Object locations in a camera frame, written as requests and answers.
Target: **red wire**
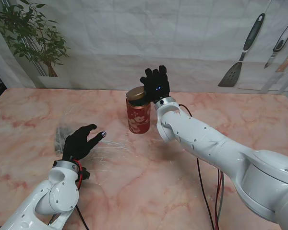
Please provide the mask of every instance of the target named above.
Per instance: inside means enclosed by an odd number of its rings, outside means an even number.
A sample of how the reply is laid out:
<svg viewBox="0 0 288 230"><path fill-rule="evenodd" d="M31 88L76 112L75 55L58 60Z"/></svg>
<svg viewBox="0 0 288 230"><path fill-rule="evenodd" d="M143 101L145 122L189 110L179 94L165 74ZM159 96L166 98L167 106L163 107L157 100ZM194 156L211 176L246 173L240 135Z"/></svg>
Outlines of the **red wire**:
<svg viewBox="0 0 288 230"><path fill-rule="evenodd" d="M217 204L217 199L218 199L218 197L219 197L219 192L220 192L222 180L223 180L223 177L222 177L222 174L221 174L219 184L217 185L216 204ZM217 224L218 219L217 219L217 211L216 211L216 208L215 208L215 222L216 222L216 230L219 230L219 225Z"/></svg>
<svg viewBox="0 0 288 230"><path fill-rule="evenodd" d="M78 183L78 189L80 189L81 183L82 183L82 166L81 163L77 160L73 160L74 162L77 162L79 165L79 170L80 170L80 178L79 178L79 183Z"/></svg>

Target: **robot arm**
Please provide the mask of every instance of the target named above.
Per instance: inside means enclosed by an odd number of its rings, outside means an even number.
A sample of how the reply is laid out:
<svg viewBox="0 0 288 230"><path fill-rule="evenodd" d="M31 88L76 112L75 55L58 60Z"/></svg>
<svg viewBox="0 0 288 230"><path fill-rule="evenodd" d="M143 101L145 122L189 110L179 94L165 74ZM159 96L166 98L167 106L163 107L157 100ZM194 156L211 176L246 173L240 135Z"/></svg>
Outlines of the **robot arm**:
<svg viewBox="0 0 288 230"><path fill-rule="evenodd" d="M77 161L84 158L90 150L106 136L100 132L87 141L87 136L96 125L84 126L68 136L65 141L62 160L55 161L49 171L48 179L41 182L17 210L4 223L0 230L62 230L79 199L76 181L89 178L89 172L79 171ZM46 225L36 213L41 215L59 214L51 224Z"/></svg>
<svg viewBox="0 0 288 230"><path fill-rule="evenodd" d="M219 168L251 211L288 230L288 157L248 148L185 114L169 97L164 66L145 73L140 81L147 100L155 103L157 129L163 140L175 139L192 155Z"/></svg>

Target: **pink marble surface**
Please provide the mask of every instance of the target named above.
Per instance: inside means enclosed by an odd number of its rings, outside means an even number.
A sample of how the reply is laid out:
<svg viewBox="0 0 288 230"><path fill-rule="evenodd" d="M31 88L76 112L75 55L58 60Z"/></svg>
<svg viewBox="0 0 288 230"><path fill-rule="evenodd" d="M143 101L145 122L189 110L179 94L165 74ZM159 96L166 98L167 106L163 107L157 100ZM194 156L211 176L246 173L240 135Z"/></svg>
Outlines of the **pink marble surface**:
<svg viewBox="0 0 288 230"><path fill-rule="evenodd" d="M282 95L172 93L193 116L254 149L288 155L288 99ZM56 128L95 123L108 135L82 163L79 208L92 230L203 230L209 216L196 159L177 142L163 143L152 109L150 130L128 130L124 91L10 89L0 97L0 225L54 160ZM201 162L204 187L214 205L216 169ZM253 214L225 178L222 230L279 230ZM64 229L84 229L74 212Z"/></svg>

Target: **cable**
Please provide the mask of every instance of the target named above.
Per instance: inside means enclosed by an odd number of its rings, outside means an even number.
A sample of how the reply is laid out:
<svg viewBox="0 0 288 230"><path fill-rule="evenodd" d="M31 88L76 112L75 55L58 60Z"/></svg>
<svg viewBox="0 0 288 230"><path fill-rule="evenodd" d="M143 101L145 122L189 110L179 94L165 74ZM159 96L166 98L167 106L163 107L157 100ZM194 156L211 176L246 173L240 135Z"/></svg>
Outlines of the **cable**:
<svg viewBox="0 0 288 230"><path fill-rule="evenodd" d="M221 187L222 176L220 175L220 170L217 170L217 189L216 189L216 202L215 202L215 223L216 230L219 230L218 218L217 218L217 199L219 197L220 187Z"/></svg>
<svg viewBox="0 0 288 230"><path fill-rule="evenodd" d="M221 209L222 209L222 204L223 204L223 197L224 197L224 173L221 171L221 177L222 177L222 190L221 190L221 198L220 198L220 205L219 205L219 212L217 214L217 220L220 219L221 215Z"/></svg>
<svg viewBox="0 0 288 230"><path fill-rule="evenodd" d="M77 161L77 160L73 160L73 161L76 162L78 164L78 167L79 167L80 178L79 178L79 183L78 183L78 189L80 190L81 183L82 183L82 166L81 166L79 161Z"/></svg>
<svg viewBox="0 0 288 230"><path fill-rule="evenodd" d="M76 205L76 209L77 209L77 211L78 211L78 214L79 214L79 216L80 216L80 219L82 220L83 225L85 226L85 229L86 229L86 230L89 230L89 228L88 228L88 226L86 225L86 222L85 222L85 220L84 220L84 218L83 218L83 216L82 216L82 214L81 214L81 212L80 212L80 210L79 210L79 208L78 208L77 205Z"/></svg>
<svg viewBox="0 0 288 230"><path fill-rule="evenodd" d="M81 183L82 183L82 165L81 165L81 163L80 163L79 161L77 161L77 160L73 160L73 161L74 161L74 162L78 165L78 167L79 167L80 178L79 178L79 183L78 183L78 190L80 190ZM87 226L87 224L86 224L86 222L85 222L85 220L84 220L84 218L83 218L83 216L82 216L82 214L81 214L81 212L80 212L80 209L79 209L78 205L76 205L76 209L77 209L77 211L78 211L78 214L79 214L79 216L80 216L80 219L81 219L83 225L85 226L85 229L86 229L86 230L89 230L89 228L88 228L88 226Z"/></svg>
<svg viewBox="0 0 288 230"><path fill-rule="evenodd" d="M213 221L212 221L211 211L210 211L210 208L209 208L209 205L208 205L208 201L207 201L207 198L206 198L206 195L205 195L205 190L204 190L203 181L202 181L202 175L201 175L201 169L200 169L200 162L199 162L198 158L196 158L196 162L197 162L198 176L200 178L202 193L203 193L204 200L205 200L208 212L209 212L211 226L212 226L212 229L215 230L215 227L214 227L214 224L213 224Z"/></svg>
<svg viewBox="0 0 288 230"><path fill-rule="evenodd" d="M189 111L189 109L188 109L185 105L179 104L179 106L184 107L184 108L188 111L188 113L190 114L190 116L192 116L191 112ZM207 209L208 209L211 226L212 226L212 229L215 230L215 227L214 227L214 224L213 224L213 220L212 220L211 211L210 211L210 208L209 208L209 205L208 205L208 201L207 201L206 194L205 194L205 190L204 190L204 186L203 186L202 175L201 175L201 168L200 168L200 162L199 162L199 159L198 159L198 158L196 158L196 162L197 162L198 176L199 176L199 178L200 178L202 193L203 193L204 200L205 200L205 203L206 203L206 206L207 206Z"/></svg>
<svg viewBox="0 0 288 230"><path fill-rule="evenodd" d="M50 224L52 223L52 221L54 220L54 218L56 217L56 215L57 215L57 214L53 214L53 215L52 215L52 217L51 217L51 219L50 219L48 225L50 225Z"/></svg>

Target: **white wall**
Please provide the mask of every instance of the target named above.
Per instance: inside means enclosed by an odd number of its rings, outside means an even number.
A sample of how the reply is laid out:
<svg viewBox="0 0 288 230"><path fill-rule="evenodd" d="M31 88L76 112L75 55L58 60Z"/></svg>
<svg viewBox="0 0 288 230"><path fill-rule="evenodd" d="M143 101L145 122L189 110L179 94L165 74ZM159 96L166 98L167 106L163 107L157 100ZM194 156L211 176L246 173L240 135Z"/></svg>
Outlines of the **white wall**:
<svg viewBox="0 0 288 230"><path fill-rule="evenodd" d="M73 88L128 90L147 67L163 64L173 91L241 92L262 84L288 55L288 42L267 69L288 25L288 0L272 0L262 29L233 88L218 87L238 61L246 37L268 0L38 0L59 23L69 58L56 66ZM285 76L278 82L283 84Z"/></svg>

